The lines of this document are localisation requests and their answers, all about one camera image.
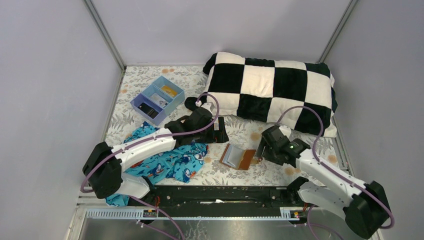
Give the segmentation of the brown leather card holder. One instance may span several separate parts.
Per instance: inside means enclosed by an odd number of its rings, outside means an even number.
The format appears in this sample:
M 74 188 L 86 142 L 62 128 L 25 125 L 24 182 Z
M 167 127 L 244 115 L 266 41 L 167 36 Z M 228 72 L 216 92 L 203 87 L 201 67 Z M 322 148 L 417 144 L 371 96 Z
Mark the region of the brown leather card holder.
M 255 153 L 255 149 L 241 149 L 235 145 L 227 144 L 219 162 L 234 170 L 247 171 Z

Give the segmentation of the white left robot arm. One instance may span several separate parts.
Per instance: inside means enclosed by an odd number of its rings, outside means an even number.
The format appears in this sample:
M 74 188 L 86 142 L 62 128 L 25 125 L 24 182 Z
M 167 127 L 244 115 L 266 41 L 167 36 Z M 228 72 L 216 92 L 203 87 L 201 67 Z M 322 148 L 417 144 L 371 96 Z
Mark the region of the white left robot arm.
M 144 198 L 154 188 L 152 178 L 164 173 L 167 164 L 157 163 L 139 176 L 127 172 L 132 166 L 150 163 L 154 156 L 181 146 L 228 141 L 224 118 L 214 115 L 211 107 L 206 103 L 191 115 L 170 121 L 153 133 L 126 143 L 97 144 L 82 168 L 85 179 L 81 192 L 86 193 L 85 185 L 90 185 L 90 192 L 98 199 L 115 194 Z

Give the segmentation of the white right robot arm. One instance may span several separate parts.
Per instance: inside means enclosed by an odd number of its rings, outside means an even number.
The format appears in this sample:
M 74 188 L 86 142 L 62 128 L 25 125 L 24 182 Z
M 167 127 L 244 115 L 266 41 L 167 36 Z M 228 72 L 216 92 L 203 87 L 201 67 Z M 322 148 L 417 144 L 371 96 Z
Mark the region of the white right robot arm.
M 262 132 L 255 156 L 278 165 L 291 165 L 315 177 L 324 186 L 298 177 L 286 188 L 289 198 L 337 215 L 363 239 L 369 239 L 392 217 L 381 184 L 366 183 L 326 164 L 309 144 L 299 138 L 290 141 L 278 126 Z

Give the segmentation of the gold card in box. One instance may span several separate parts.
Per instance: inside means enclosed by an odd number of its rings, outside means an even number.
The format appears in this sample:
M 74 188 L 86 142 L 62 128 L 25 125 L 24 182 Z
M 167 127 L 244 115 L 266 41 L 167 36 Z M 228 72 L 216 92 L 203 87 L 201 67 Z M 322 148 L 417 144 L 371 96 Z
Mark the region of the gold card in box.
M 178 95 L 178 92 L 168 85 L 162 86 L 161 90 L 167 95 L 169 95 L 171 98 L 175 98 Z

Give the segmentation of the silver card in box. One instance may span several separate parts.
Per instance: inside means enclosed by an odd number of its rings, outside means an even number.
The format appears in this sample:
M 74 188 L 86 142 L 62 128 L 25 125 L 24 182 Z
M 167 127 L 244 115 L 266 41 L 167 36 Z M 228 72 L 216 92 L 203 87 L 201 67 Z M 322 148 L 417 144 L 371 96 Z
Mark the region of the silver card in box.
M 149 97 L 155 104 L 157 104 L 158 106 L 160 106 L 161 108 L 164 108 L 165 106 L 168 105 L 168 101 L 163 98 L 162 96 L 160 96 L 157 93 L 153 93 L 150 97 Z

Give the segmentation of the black card in box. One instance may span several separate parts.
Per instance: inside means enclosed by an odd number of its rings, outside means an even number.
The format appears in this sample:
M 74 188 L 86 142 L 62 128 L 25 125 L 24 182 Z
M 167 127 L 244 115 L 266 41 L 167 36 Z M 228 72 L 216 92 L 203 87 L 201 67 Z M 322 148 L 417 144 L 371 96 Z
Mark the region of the black card in box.
M 153 107 L 146 104 L 145 102 L 141 103 L 138 106 L 138 109 L 141 110 L 144 114 L 146 114 L 151 119 L 154 119 L 159 114 L 157 110 L 155 110 Z

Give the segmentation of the floral patterned table cloth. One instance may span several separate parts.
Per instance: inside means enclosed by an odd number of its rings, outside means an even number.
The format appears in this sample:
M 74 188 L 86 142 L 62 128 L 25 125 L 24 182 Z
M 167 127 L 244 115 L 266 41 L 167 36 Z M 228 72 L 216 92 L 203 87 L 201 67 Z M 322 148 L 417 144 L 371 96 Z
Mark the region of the floral patterned table cloth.
M 153 133 L 163 123 L 152 123 L 132 106 L 131 101 L 142 91 L 159 80 L 177 85 L 186 97 L 197 97 L 206 92 L 215 77 L 230 79 L 227 73 L 218 72 L 216 67 L 207 71 L 200 66 L 129 66 L 111 117 L 106 142 L 118 145 Z M 328 163 L 338 166 L 334 139 L 338 130 L 333 120 L 323 120 L 324 135 L 303 133 L 294 127 L 295 114 L 299 108 L 288 113 L 278 110 L 269 123 L 238 117 L 230 111 L 230 102 L 220 93 L 212 93 L 208 98 L 219 103 L 219 113 L 223 116 L 224 129 L 229 141 L 225 143 L 193 143 L 179 147 L 168 153 L 158 154 L 143 163 L 136 163 L 127 173 L 147 176 L 155 185 L 207 185 L 207 186 L 287 186 L 297 177 L 308 174 L 288 163 L 279 165 L 270 161 L 225 159 L 225 151 L 235 153 L 258 148 L 262 132 L 276 121 L 290 140 L 301 139 L 307 144 L 316 142 L 316 152 Z

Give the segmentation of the blue shark print shorts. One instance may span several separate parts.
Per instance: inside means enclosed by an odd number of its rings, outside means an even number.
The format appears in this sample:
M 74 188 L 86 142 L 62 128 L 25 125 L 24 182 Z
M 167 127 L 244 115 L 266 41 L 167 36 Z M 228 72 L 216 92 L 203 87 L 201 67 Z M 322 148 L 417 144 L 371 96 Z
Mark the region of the blue shark print shorts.
M 144 121 L 122 143 L 126 144 L 145 137 L 158 129 Z M 146 160 L 139 161 L 130 166 L 125 173 L 136 177 L 148 177 L 153 185 L 165 178 L 189 183 L 194 175 L 203 167 L 208 151 L 208 144 L 193 142 L 189 145 L 183 145 L 171 151 L 161 152 Z M 129 197 L 123 194 L 113 194 L 107 197 L 105 201 L 107 205 L 113 207 L 129 205 Z

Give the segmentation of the blue three-compartment organizer box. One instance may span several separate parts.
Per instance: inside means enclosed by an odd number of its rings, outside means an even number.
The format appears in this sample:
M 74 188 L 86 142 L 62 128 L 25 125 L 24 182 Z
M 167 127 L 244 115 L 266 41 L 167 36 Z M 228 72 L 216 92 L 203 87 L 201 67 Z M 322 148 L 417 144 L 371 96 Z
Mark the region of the blue three-compartment organizer box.
M 130 104 L 141 116 L 154 125 L 159 125 L 184 100 L 184 90 L 164 76 L 160 76 L 133 98 Z

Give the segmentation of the black white checkered pillow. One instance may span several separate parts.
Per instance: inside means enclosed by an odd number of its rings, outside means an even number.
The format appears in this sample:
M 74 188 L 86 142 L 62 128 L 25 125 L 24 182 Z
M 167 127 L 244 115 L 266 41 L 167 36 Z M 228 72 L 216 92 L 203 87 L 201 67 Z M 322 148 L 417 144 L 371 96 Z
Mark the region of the black white checkered pillow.
M 202 102 L 219 104 L 221 116 L 281 123 L 312 135 L 334 138 L 335 79 L 327 64 L 267 60 L 216 52 L 202 69 Z

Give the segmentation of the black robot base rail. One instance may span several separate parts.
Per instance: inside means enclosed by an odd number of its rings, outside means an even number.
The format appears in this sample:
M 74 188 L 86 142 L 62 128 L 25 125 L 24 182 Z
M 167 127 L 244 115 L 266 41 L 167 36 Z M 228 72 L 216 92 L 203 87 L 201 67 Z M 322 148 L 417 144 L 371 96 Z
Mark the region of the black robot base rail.
M 142 201 L 164 211 L 171 208 L 197 209 L 204 206 L 298 209 L 304 206 L 286 187 L 272 186 L 158 185 L 144 196 Z

